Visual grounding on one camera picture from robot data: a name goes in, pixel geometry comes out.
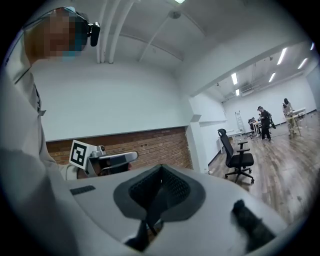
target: headset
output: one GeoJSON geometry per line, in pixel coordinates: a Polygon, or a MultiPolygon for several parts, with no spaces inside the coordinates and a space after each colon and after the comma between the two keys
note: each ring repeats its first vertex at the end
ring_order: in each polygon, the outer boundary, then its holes
{"type": "Polygon", "coordinates": [[[92,47],[95,47],[98,44],[98,39],[99,39],[99,34],[100,34],[100,24],[98,22],[95,23],[89,23],[89,21],[84,18],[82,15],[80,15],[78,12],[76,12],[73,7],[59,7],[55,8],[53,10],[48,11],[47,13],[41,15],[39,18],[36,20],[29,22],[28,24],[24,25],[22,27],[23,30],[26,30],[30,28],[31,26],[34,26],[41,21],[43,21],[45,18],[50,16],[51,14],[55,13],[57,10],[64,10],[69,13],[70,17],[74,17],[74,21],[76,23],[81,23],[85,26],[85,30],[83,31],[82,29],[80,30],[81,34],[81,40],[87,44],[88,38],[90,38],[90,45],[92,47]]]}

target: white column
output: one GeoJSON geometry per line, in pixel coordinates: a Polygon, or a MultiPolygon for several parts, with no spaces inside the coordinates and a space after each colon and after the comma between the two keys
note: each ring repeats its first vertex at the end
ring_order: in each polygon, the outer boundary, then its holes
{"type": "Polygon", "coordinates": [[[196,172],[207,173],[208,164],[206,159],[205,144],[199,123],[201,114],[197,114],[198,111],[195,109],[195,107],[192,107],[190,99],[191,98],[186,95],[182,97],[184,116],[189,122],[185,134],[190,150],[192,166],[193,170],[196,172]]]}

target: person in black clothing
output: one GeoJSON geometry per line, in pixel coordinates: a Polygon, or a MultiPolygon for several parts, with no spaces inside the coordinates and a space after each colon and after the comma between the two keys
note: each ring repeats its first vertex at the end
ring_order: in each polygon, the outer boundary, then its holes
{"type": "Polygon", "coordinates": [[[268,113],[268,111],[264,110],[264,108],[262,106],[258,107],[258,111],[260,111],[260,113],[261,113],[262,139],[264,140],[265,137],[267,137],[267,139],[269,141],[271,141],[270,132],[269,132],[269,126],[270,126],[269,113],[268,113]]]}

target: red brick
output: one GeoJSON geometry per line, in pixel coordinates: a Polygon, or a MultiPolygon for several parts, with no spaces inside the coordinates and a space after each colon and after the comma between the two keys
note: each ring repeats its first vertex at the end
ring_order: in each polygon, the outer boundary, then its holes
{"type": "MultiPolygon", "coordinates": [[[[132,162],[133,169],[160,163],[192,168],[184,127],[80,138],[78,140],[92,145],[104,145],[107,154],[138,151],[139,158],[132,162]]],[[[58,164],[68,163],[72,141],[69,139],[47,143],[49,153],[58,164]]]]}

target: white ceiling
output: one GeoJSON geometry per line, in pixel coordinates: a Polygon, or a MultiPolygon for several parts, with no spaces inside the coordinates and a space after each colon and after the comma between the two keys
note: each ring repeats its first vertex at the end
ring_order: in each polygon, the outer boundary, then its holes
{"type": "MultiPolygon", "coordinates": [[[[98,20],[101,7],[106,0],[71,0],[69,4],[77,11],[86,13],[90,22],[98,20]]],[[[108,0],[103,22],[101,23],[100,36],[103,37],[104,27],[109,16],[109,11],[115,0],[108,0]]],[[[108,47],[118,23],[121,11],[128,0],[121,0],[115,13],[108,47]]],[[[135,3],[122,27],[114,60],[131,58],[138,60],[147,44],[160,24],[172,10],[181,11],[179,19],[169,19],[158,35],[153,40],[151,47],[146,52],[143,62],[159,66],[173,73],[183,62],[188,51],[212,33],[225,31],[227,22],[243,14],[252,0],[186,0],[177,4],[175,0],[140,0],[135,3]]],[[[92,60],[96,55],[92,51],[92,60]]]]}
{"type": "Polygon", "coordinates": [[[230,75],[218,84],[209,88],[207,92],[216,99],[224,102],[235,97],[237,89],[240,89],[241,92],[248,90],[248,93],[251,91],[250,89],[253,88],[256,92],[270,84],[276,84],[279,81],[303,73],[308,66],[308,62],[310,62],[311,59],[316,58],[316,51],[310,51],[310,48],[311,43],[308,41],[288,46],[281,64],[277,65],[281,55],[280,51],[237,71],[236,75],[238,83],[236,85],[234,85],[230,75]],[[307,62],[301,69],[298,69],[305,58],[308,58],[307,62]],[[269,83],[269,79],[274,72],[275,76],[272,82],[269,83]]]}
{"type": "MultiPolygon", "coordinates": [[[[60,6],[74,6],[77,11],[86,13],[90,22],[93,23],[98,21],[105,1],[50,0],[37,13],[43,14],[44,10],[48,11],[60,6]]],[[[105,24],[114,1],[107,1],[106,12],[101,23],[100,38],[103,37],[105,24]]],[[[110,36],[108,37],[107,53],[109,53],[113,33],[120,14],[127,2],[128,0],[121,0],[115,13],[110,36]]],[[[165,20],[168,13],[172,10],[179,10],[182,13],[181,17],[167,21],[142,60],[145,64],[151,64],[174,73],[182,66],[185,56],[192,55],[197,45],[200,45],[209,36],[214,35],[221,42],[234,36],[235,30],[238,33],[241,30],[245,30],[245,27],[238,28],[243,25],[239,21],[247,19],[249,15],[253,15],[253,9],[250,7],[254,7],[261,2],[265,2],[265,0],[185,0],[183,4],[177,4],[175,0],[140,0],[140,3],[135,3],[132,6],[124,22],[117,42],[114,61],[128,59],[130,61],[138,61],[147,42],[165,20]]],[[[277,66],[280,55],[280,52],[278,52],[271,56],[273,58],[272,61],[269,58],[262,59],[255,64],[255,68],[254,65],[251,65],[238,71],[239,83],[237,86],[234,86],[231,77],[228,77],[219,82],[219,87],[214,85],[208,91],[219,100],[224,101],[232,97],[235,89],[239,87],[252,82],[254,84],[258,82],[261,85],[265,84],[272,72],[277,72],[274,81],[283,76],[290,76],[297,71],[297,65],[308,54],[310,46],[307,45],[308,43],[305,44],[290,46],[280,66],[277,66]]],[[[96,48],[94,47],[88,45],[83,55],[91,59],[93,63],[97,61],[96,48]]]]}

